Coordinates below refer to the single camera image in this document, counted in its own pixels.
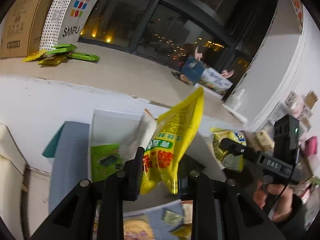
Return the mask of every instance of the metal screw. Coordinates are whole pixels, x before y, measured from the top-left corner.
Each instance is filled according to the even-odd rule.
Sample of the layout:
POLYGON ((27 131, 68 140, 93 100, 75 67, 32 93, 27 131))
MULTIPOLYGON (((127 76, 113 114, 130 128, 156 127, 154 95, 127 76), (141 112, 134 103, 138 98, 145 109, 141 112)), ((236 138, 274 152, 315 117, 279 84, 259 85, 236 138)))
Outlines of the metal screw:
POLYGON ((86 186, 89 185, 89 183, 90 183, 90 181, 88 181, 87 179, 84 179, 84 180, 81 180, 80 186, 81 187, 86 187, 86 186))
POLYGON ((118 171, 117 172, 117 177, 123 178, 126 175, 125 171, 118 171))
POLYGON ((235 186, 237 183, 236 183, 236 181, 234 180, 234 179, 227 179, 227 184, 229 185, 229 186, 235 186))
POLYGON ((199 176, 200 176, 200 173, 199 173, 199 171, 193 170, 193 171, 190 171, 190 175, 191 175, 192 177, 199 177, 199 176))

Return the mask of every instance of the yellow plastic bag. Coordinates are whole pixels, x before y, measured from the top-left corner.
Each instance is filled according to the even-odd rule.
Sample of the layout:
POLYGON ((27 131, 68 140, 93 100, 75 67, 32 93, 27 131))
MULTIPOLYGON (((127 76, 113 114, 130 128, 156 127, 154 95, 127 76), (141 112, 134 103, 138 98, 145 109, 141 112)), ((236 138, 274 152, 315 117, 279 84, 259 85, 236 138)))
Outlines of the yellow plastic bag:
POLYGON ((27 56, 26 58, 24 58, 22 61, 23 62, 29 62, 29 61, 33 61, 33 60, 36 60, 36 59, 39 59, 43 56, 43 54, 45 54, 47 52, 46 49, 41 49, 41 50, 38 50, 34 53, 32 53, 31 55, 27 56))
POLYGON ((201 122, 203 88, 158 118, 157 128, 143 156, 140 193, 146 194, 161 180, 172 194, 178 193, 178 164, 201 122))
POLYGON ((68 58, 68 56, 66 55, 56 55, 53 58, 50 59, 43 59, 43 60, 39 60, 38 64, 44 64, 44 65, 59 65, 60 62, 66 60, 68 58))
POLYGON ((229 138, 237 143, 246 146, 247 141, 245 139, 244 134, 238 131, 224 130, 215 127, 211 127, 210 131, 213 133, 212 146, 214 150, 214 155, 216 156, 217 160, 227 169, 241 172, 245 164, 243 156, 234 156, 228 151, 221 149, 219 145, 223 138, 229 138))

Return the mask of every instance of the hand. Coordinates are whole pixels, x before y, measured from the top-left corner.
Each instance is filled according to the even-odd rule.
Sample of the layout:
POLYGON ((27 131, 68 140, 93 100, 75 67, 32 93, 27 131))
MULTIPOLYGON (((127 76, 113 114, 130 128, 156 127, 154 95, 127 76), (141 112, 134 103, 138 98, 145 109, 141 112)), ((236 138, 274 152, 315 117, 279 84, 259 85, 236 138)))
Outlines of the hand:
MULTIPOLYGON (((258 181, 257 189, 253 194, 253 200, 262 209, 266 204, 267 195, 261 189, 261 186, 262 186, 262 181, 258 181)), ((279 195, 283 189, 284 189, 284 185, 280 185, 280 184, 269 184, 267 187, 268 193, 272 195, 279 195)), ((292 195, 293 195, 292 189, 287 187, 285 191, 282 193, 278 201, 275 214, 271 219, 273 222, 280 223, 289 217, 292 211, 292 208, 291 208, 292 195)))

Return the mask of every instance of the cardboard box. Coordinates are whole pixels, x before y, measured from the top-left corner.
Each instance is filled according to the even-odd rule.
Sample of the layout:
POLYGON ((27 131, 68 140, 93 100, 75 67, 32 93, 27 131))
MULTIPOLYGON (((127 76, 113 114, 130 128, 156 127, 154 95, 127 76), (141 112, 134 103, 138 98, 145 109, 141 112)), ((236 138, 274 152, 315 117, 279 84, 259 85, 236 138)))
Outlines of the cardboard box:
POLYGON ((307 104, 307 106, 310 107, 310 109, 313 108, 317 101, 318 96, 312 90, 307 94, 306 98, 304 99, 304 102, 307 104))
POLYGON ((16 0, 7 13, 0 58, 25 57, 37 51, 53 0, 16 0))

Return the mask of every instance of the white shopping bag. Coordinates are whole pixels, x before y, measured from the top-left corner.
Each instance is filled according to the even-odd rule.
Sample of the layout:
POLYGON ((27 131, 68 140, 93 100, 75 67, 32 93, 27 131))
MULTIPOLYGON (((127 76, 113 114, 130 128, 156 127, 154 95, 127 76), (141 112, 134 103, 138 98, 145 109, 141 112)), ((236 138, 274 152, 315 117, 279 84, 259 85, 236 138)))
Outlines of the white shopping bag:
POLYGON ((78 41, 97 0, 53 0, 44 23, 39 49, 78 41))

